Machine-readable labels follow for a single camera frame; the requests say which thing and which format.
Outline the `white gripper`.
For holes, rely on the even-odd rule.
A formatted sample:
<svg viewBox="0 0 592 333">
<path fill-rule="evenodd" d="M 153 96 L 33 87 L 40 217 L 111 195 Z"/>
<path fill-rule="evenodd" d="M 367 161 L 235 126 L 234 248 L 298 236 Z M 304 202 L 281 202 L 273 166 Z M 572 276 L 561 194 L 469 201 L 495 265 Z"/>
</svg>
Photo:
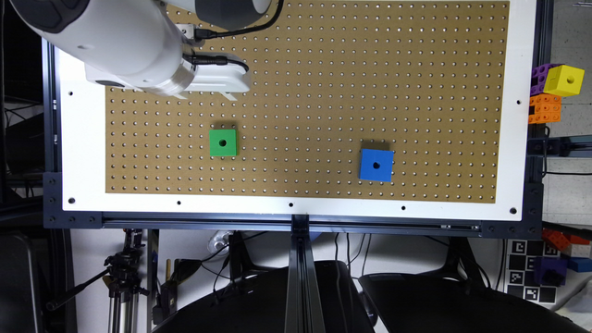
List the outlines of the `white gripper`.
<svg viewBox="0 0 592 333">
<path fill-rule="evenodd" d="M 87 81 L 124 89 L 145 91 L 144 88 L 133 86 L 114 74 L 104 72 L 91 65 L 85 64 Z M 175 94 L 178 99 L 186 100 L 185 92 L 215 92 L 221 93 L 229 101 L 236 101 L 232 93 L 246 93 L 251 88 L 251 73 L 241 65 L 230 62 L 228 65 L 197 65 L 192 82 L 180 93 Z"/>
</svg>

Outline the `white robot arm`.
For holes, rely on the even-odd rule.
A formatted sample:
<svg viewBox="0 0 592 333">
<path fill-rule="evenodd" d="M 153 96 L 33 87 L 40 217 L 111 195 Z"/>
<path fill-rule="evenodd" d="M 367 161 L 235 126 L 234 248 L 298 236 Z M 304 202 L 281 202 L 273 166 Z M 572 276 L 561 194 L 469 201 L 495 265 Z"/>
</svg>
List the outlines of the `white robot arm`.
<svg viewBox="0 0 592 333">
<path fill-rule="evenodd" d="M 237 56 L 202 52 L 204 41 L 259 31 L 282 2 L 270 0 L 11 0 L 37 34 L 82 61 L 86 78 L 104 86 L 185 98 L 189 92 L 230 96 L 250 89 L 250 70 Z M 210 29 L 176 24 L 168 4 L 195 14 Z"/>
</svg>

